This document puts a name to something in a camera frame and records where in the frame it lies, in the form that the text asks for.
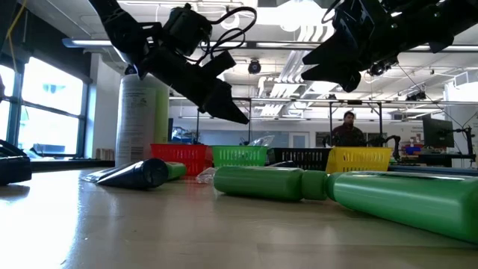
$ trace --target red basket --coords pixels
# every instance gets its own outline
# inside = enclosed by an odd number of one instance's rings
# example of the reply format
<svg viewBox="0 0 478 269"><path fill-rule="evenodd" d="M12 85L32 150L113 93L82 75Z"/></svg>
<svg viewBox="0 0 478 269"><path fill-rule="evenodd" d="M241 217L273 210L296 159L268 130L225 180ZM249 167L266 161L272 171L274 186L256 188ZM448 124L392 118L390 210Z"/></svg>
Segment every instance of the red basket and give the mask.
<svg viewBox="0 0 478 269"><path fill-rule="evenodd" d="M197 176L212 167L212 149L205 145L151 144L153 157L186 166L186 176Z"/></svg>

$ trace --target plastic basket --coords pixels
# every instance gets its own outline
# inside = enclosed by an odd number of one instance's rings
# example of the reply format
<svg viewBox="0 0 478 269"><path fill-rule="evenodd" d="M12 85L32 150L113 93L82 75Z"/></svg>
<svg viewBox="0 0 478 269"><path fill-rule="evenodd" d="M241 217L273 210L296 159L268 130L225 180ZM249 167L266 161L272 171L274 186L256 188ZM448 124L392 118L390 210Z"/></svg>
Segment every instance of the plastic basket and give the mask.
<svg viewBox="0 0 478 269"><path fill-rule="evenodd" d="M212 149L205 145L151 144L152 155L186 166L186 176L197 176L212 167Z"/></svg>
<svg viewBox="0 0 478 269"><path fill-rule="evenodd" d="M267 150L270 164L281 161L293 161L304 170L325 171L330 149L289 149L273 148Z"/></svg>
<svg viewBox="0 0 478 269"><path fill-rule="evenodd" d="M327 173L386 171L392 148L337 146L329 153Z"/></svg>
<svg viewBox="0 0 478 269"><path fill-rule="evenodd" d="M265 146L213 146L214 166L264 166Z"/></svg>

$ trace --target green basket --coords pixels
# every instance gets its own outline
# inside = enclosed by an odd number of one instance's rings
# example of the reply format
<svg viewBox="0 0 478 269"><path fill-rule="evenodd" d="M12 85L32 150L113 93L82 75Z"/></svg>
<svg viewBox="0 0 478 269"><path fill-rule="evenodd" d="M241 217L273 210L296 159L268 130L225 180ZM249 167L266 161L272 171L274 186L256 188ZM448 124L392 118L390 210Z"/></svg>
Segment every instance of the green basket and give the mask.
<svg viewBox="0 0 478 269"><path fill-rule="evenodd" d="M266 164L266 146L213 146L214 167L260 166Z"/></svg>

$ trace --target black basket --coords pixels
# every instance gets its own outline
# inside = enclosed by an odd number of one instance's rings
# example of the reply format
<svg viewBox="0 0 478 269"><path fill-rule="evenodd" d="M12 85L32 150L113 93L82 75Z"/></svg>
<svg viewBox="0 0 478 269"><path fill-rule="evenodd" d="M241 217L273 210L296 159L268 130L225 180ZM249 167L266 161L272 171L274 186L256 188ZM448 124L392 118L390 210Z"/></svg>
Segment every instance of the black basket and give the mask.
<svg viewBox="0 0 478 269"><path fill-rule="evenodd" d="M281 161L293 161L298 167L304 170L325 171L329 152L331 149L289 149L273 148L267 150L270 164Z"/></svg>

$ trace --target table surface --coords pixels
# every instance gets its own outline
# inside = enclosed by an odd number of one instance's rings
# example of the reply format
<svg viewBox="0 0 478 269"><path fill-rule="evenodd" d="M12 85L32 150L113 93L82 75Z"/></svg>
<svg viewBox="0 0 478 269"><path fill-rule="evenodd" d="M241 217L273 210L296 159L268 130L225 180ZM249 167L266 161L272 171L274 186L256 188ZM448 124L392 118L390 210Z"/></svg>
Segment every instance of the table surface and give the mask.
<svg viewBox="0 0 478 269"><path fill-rule="evenodd" d="M64 171L0 188L0 268L476 268L477 246L351 211Z"/></svg>

